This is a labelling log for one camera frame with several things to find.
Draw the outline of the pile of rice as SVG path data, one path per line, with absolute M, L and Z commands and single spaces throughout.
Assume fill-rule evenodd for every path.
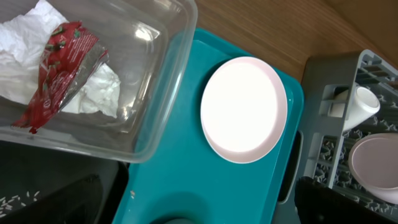
M 8 214 L 18 211 L 41 198 L 40 191 L 29 191 L 1 197 L 0 217 L 4 218 Z

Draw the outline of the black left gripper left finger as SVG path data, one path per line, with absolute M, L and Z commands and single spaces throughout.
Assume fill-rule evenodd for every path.
M 94 223 L 103 198 L 98 175 L 90 174 L 1 218 L 1 224 Z

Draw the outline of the pink bowl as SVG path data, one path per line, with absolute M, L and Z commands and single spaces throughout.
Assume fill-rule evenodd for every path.
M 369 135 L 351 148 L 349 169 L 370 194 L 397 203 L 397 134 Z

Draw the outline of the pink plate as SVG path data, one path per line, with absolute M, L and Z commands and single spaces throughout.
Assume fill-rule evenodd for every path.
M 208 144 L 236 164 L 252 163 L 270 153 L 282 137 L 287 114 L 280 76 L 255 57 L 237 57 L 217 68 L 200 103 Z

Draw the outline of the white napkin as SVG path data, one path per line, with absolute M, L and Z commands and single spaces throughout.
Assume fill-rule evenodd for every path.
M 39 59 L 51 31 L 66 22 L 49 2 L 39 1 L 24 15 L 1 23 L 1 96 L 26 105 L 37 89 Z M 62 109 L 66 113 L 102 112 L 116 117 L 119 77 L 105 63 Z

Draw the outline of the red snack wrapper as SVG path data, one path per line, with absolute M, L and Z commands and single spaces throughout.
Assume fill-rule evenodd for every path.
M 108 59 L 106 47 L 81 21 L 60 24 L 40 56 L 37 90 L 12 126 L 28 128 L 35 134 L 77 95 Z

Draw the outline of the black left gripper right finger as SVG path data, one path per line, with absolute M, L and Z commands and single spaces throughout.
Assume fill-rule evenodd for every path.
M 311 177 L 296 181 L 294 203 L 301 224 L 395 224 Z

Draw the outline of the cream cup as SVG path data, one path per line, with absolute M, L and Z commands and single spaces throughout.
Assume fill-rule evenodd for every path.
M 336 95 L 335 100 L 346 100 L 348 90 Z M 348 113 L 348 119 L 345 121 L 343 131 L 348 131 L 361 124 L 380 110 L 380 102 L 377 96 L 365 87 L 355 86 L 353 104 Z M 333 103 L 328 112 L 332 117 L 343 117 L 345 103 Z

